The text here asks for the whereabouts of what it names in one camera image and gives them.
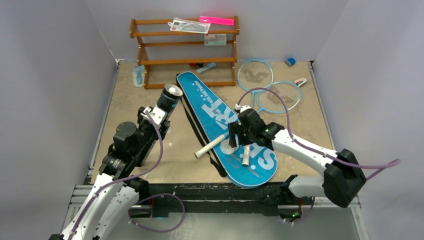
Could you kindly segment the black shuttlecock tube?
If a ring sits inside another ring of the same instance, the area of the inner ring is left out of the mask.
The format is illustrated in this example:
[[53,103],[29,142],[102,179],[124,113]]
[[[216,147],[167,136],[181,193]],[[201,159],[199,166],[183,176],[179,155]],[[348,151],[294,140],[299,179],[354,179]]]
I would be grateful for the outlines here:
[[[178,102],[181,100],[183,95],[182,90],[174,84],[166,84],[156,102],[152,107],[159,107],[162,110],[168,112],[167,119],[169,120],[171,114],[176,108]],[[148,155],[150,154],[154,145],[151,145],[147,142],[147,139],[142,137],[142,150],[139,155],[138,166],[141,167],[144,165]]]

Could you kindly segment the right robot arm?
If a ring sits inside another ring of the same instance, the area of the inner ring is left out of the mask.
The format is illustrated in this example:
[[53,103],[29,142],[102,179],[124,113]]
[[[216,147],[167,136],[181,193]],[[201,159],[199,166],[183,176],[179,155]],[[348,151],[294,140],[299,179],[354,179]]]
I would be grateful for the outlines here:
[[292,134],[288,127],[266,124],[254,109],[239,112],[238,120],[228,124],[228,133],[231,147],[257,144],[293,157],[319,173],[315,177],[294,174],[284,181],[280,196],[288,204],[299,198],[323,197],[346,208],[367,182],[350,150],[323,148]]

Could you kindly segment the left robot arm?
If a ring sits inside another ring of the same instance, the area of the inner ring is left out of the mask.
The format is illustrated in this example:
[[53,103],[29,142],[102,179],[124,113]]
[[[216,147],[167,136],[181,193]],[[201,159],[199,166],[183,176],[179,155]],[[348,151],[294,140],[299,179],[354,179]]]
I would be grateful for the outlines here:
[[137,123],[119,124],[99,173],[81,208],[61,233],[51,240],[105,240],[134,204],[149,199],[149,187],[140,174],[133,175],[155,143],[163,145],[176,104],[156,104],[138,110]]

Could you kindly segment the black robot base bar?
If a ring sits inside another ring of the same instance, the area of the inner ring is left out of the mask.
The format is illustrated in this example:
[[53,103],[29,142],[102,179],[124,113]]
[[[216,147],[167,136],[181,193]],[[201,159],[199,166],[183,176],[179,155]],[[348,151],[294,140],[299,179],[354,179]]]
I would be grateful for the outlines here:
[[256,188],[233,183],[147,183],[136,194],[139,206],[154,218],[171,213],[260,214],[266,217],[298,219],[312,203],[298,198],[285,182],[268,182]]

